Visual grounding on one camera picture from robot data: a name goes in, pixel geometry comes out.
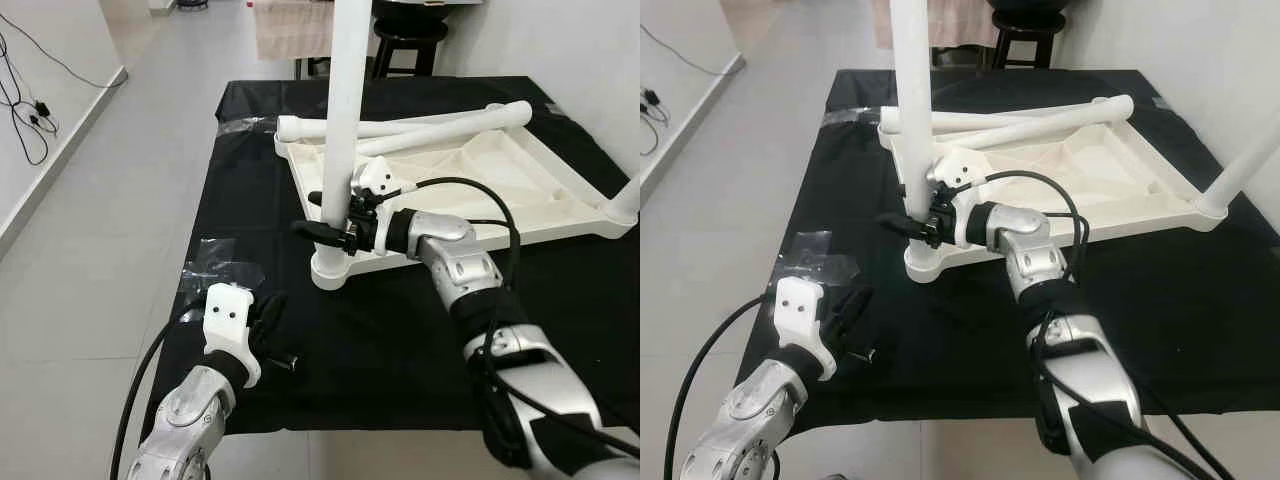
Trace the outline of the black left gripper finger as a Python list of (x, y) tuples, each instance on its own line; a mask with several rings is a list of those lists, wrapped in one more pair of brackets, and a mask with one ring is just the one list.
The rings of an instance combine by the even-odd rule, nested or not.
[(828, 311), (826, 319), (826, 339), (842, 340), (852, 330), (854, 325), (863, 316), (874, 289), (869, 285), (851, 288), (844, 297), (837, 298)]
[(282, 324), (288, 294), (271, 293), (250, 308), (250, 344), (265, 346)]

